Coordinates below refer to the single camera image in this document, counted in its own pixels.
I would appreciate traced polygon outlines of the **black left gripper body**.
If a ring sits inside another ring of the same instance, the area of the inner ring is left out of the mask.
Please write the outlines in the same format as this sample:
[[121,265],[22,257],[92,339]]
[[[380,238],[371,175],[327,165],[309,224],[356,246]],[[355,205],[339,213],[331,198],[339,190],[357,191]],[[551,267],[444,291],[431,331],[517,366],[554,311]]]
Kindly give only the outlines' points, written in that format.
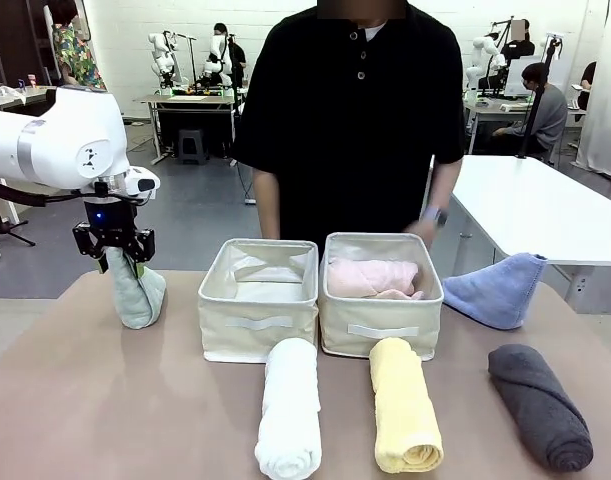
[[91,234],[103,246],[125,247],[136,240],[135,205],[123,200],[84,205]]

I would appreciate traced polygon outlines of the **person's left hand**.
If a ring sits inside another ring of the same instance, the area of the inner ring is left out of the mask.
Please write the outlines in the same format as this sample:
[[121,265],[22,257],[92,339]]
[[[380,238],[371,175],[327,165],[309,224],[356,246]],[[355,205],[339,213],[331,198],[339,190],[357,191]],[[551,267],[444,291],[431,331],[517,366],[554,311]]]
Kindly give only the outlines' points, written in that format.
[[438,230],[439,226],[434,220],[423,218],[408,225],[403,232],[418,236],[425,247],[430,250]]

